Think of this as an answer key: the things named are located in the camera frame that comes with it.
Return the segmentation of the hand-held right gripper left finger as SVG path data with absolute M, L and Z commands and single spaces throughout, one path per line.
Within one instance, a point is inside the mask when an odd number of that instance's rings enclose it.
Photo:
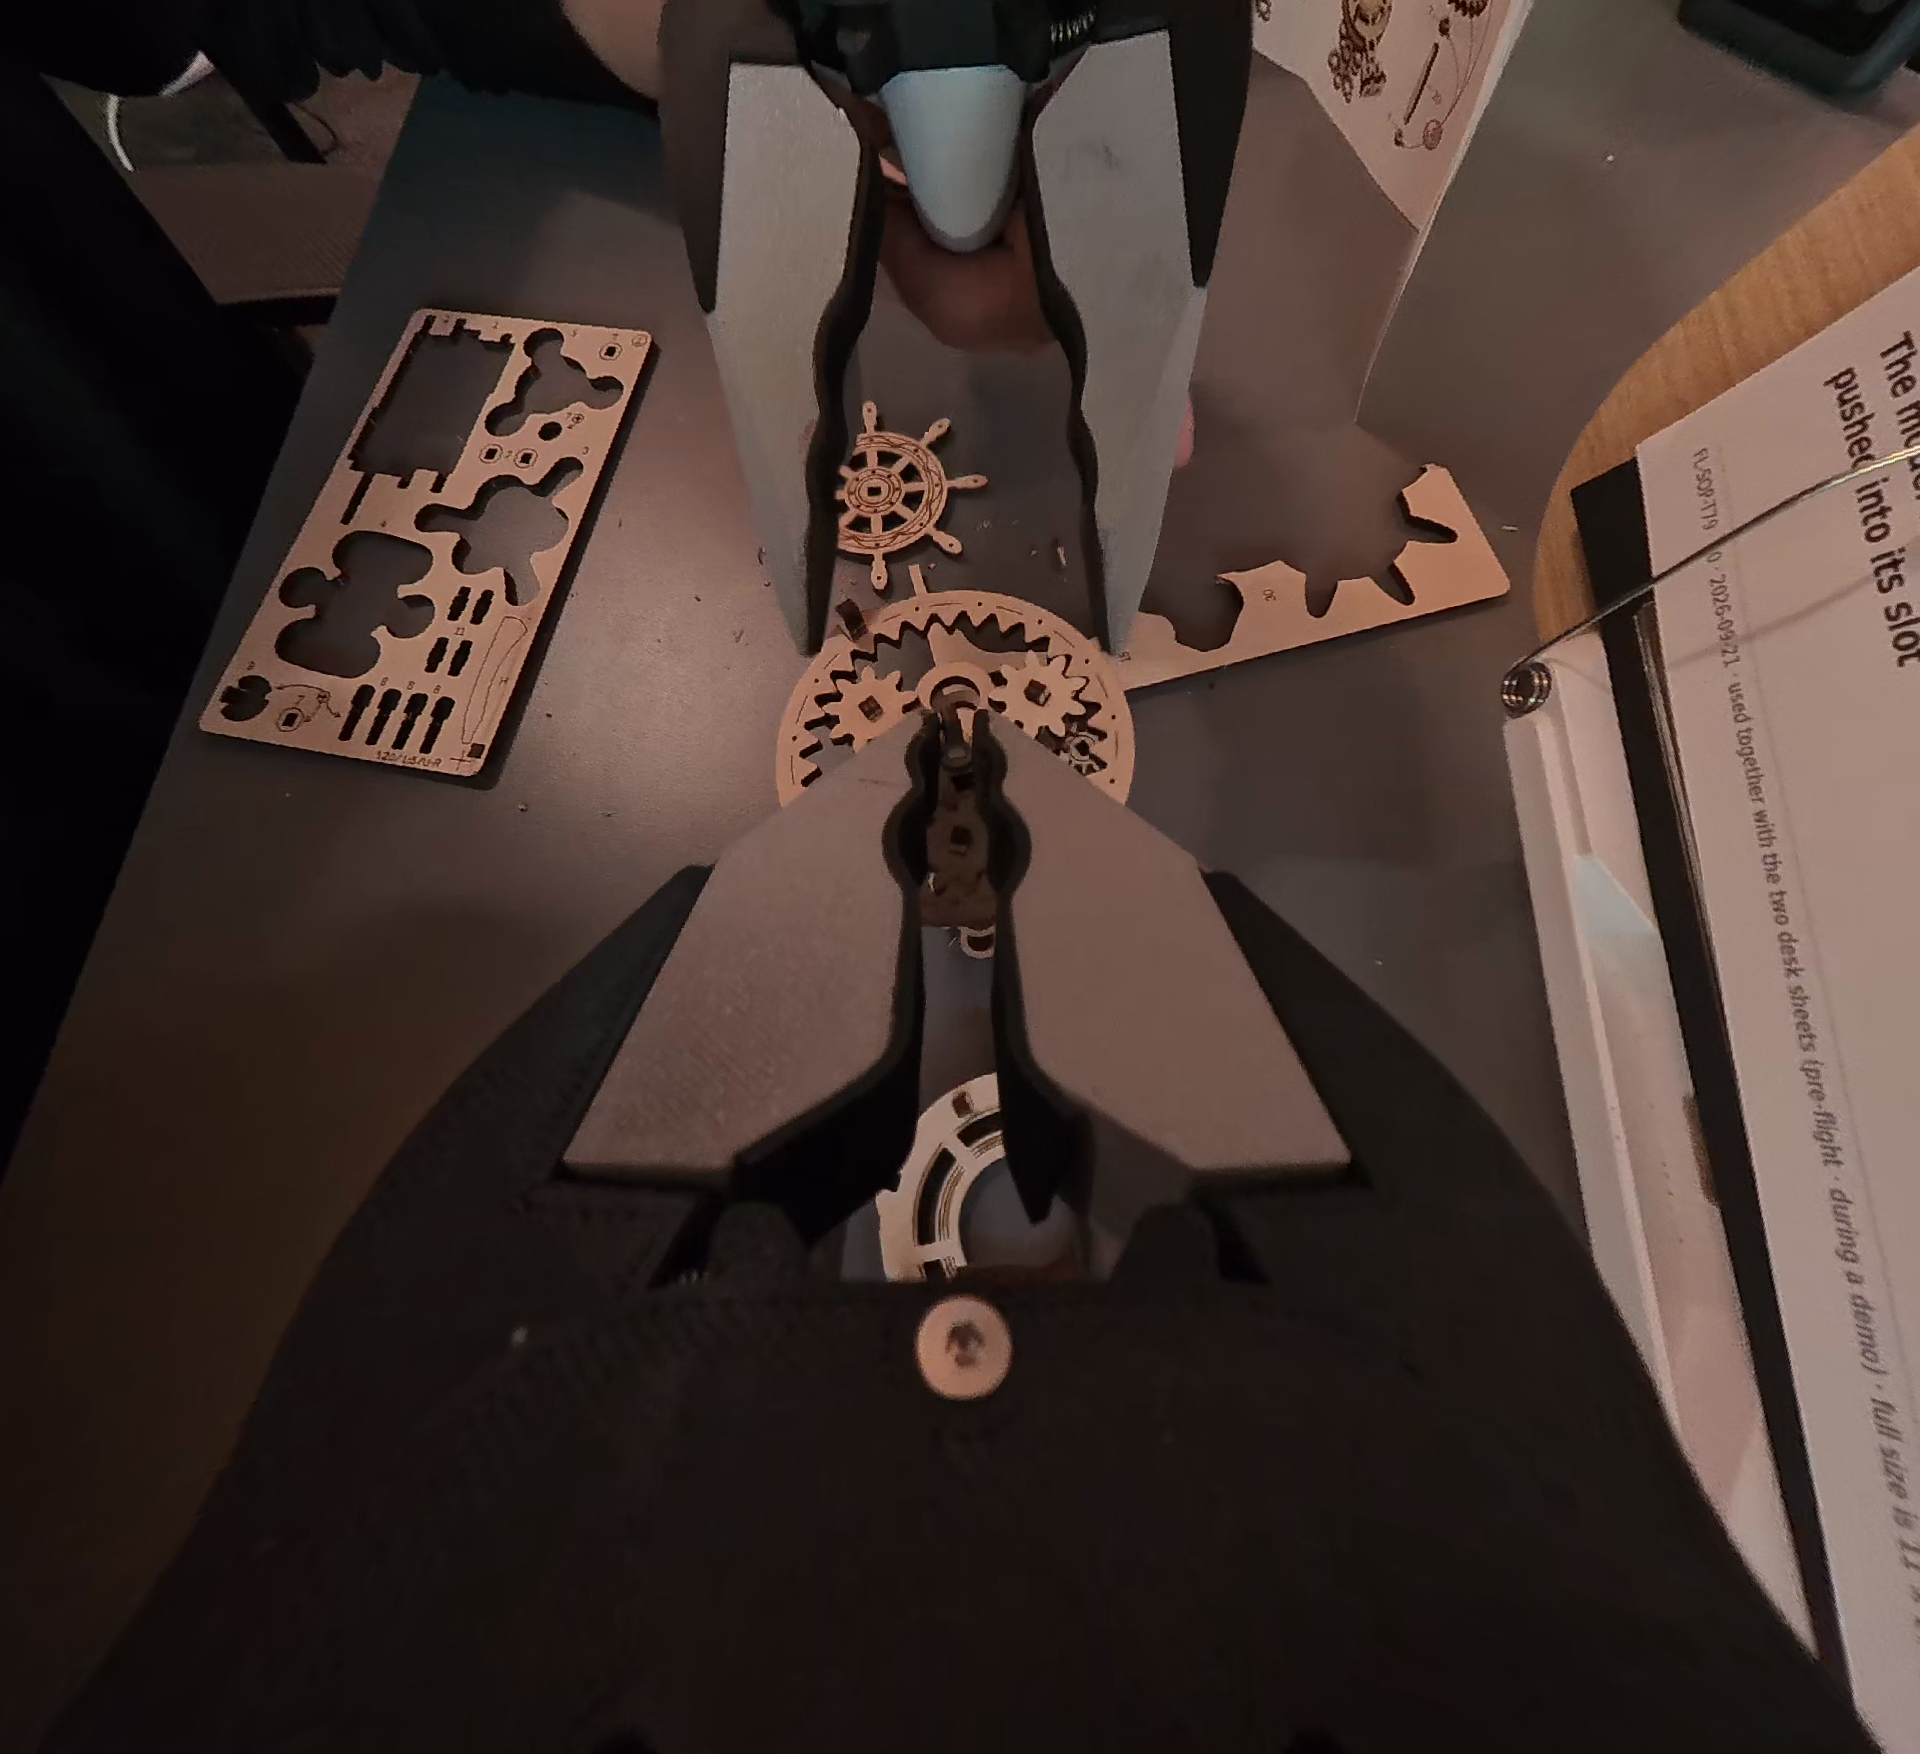
M 708 869 L 565 1166 L 842 1222 L 920 1118 L 933 715 L 737 840 Z

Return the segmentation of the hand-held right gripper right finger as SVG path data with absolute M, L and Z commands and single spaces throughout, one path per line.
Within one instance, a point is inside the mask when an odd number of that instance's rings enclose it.
M 1351 1166 L 1195 859 L 1060 756 L 975 724 L 997 887 L 1001 1139 L 1032 1219 L 1102 1226 Z

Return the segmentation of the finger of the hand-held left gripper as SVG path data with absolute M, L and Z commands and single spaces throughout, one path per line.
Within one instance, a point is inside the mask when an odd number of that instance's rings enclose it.
M 1090 45 L 1032 126 L 1052 276 L 1083 335 L 1109 643 L 1125 646 L 1156 562 L 1206 289 L 1191 276 L 1165 32 Z
M 842 381 L 873 299 L 878 150 L 801 63 L 734 62 L 711 352 L 765 571 L 805 654 L 824 640 Z

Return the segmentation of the round wooden frame part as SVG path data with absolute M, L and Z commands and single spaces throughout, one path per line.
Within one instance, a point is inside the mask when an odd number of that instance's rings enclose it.
M 995 1070 L 951 1088 L 920 1117 L 896 1185 L 876 1196 L 878 1261 L 891 1282 L 1077 1278 L 1086 1273 L 1086 1226 L 1052 1199 L 1027 1214 L 1005 1156 Z

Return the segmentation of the wooden gear model assembly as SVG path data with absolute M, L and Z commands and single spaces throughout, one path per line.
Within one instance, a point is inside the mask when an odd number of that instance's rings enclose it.
M 975 957 L 997 953 L 998 890 L 995 813 L 984 790 L 975 728 L 1009 746 L 1009 788 L 1032 795 L 1032 826 L 1083 821 L 1092 836 L 1127 836 L 1133 823 L 1065 797 L 1081 774 L 1125 808 L 1136 773 L 1133 710 L 1105 646 L 1027 601 L 984 589 L 920 589 L 830 633 L 796 682 L 776 746 L 784 803 L 832 774 L 855 753 L 918 750 L 933 738 L 933 812 L 906 823 L 912 892 L 905 957 L 920 962 L 920 934 L 955 936 Z

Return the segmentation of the person's left hand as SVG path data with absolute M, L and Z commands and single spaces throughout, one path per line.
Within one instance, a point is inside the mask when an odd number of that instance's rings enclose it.
M 1048 325 L 1022 204 L 971 253 L 943 248 L 912 194 L 891 182 L 878 261 L 898 299 L 948 348 L 1048 348 Z

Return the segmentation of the wooden ship wheel part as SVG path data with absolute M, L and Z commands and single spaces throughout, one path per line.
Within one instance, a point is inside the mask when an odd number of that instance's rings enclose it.
M 889 592 L 891 568 L 915 546 L 933 545 L 953 557 L 965 545 L 943 527 L 955 492 L 988 485 L 984 471 L 948 471 L 939 444 L 951 421 L 925 433 L 884 425 L 878 403 L 861 403 L 861 425 L 834 478 L 834 546 L 869 568 L 876 592 Z

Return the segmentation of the punched-out wooden part sheet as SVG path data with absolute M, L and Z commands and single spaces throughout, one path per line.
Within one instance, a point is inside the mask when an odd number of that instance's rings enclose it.
M 422 308 L 200 728 L 477 774 L 651 354 L 634 325 Z

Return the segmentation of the jagged wooden sheet strip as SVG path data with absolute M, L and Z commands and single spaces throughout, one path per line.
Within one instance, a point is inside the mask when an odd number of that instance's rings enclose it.
M 1141 691 L 1197 678 L 1428 614 L 1496 601 L 1509 589 L 1500 554 L 1451 469 L 1428 464 L 1398 494 L 1398 502 L 1407 538 L 1374 575 L 1344 578 L 1332 589 L 1313 589 L 1309 578 L 1285 559 L 1222 571 L 1220 583 L 1238 595 L 1238 616 L 1217 646 L 1191 646 L 1168 616 L 1141 611 L 1129 643 L 1116 658 L 1123 686 Z

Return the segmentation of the wooden document stand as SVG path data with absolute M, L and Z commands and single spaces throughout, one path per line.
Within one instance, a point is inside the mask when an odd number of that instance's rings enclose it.
M 1573 491 L 1845 317 L 1916 267 L 1917 130 L 1654 342 L 1573 444 L 1549 498 L 1535 618 L 1549 654 L 1503 682 L 1505 753 L 1545 973 L 1589 1244 L 1716 1509 L 1794 1632 L 1815 1645 L 1765 1397 L 1736 1296 L 1668 953 L 1649 885 L 1618 670 L 1596 632 Z

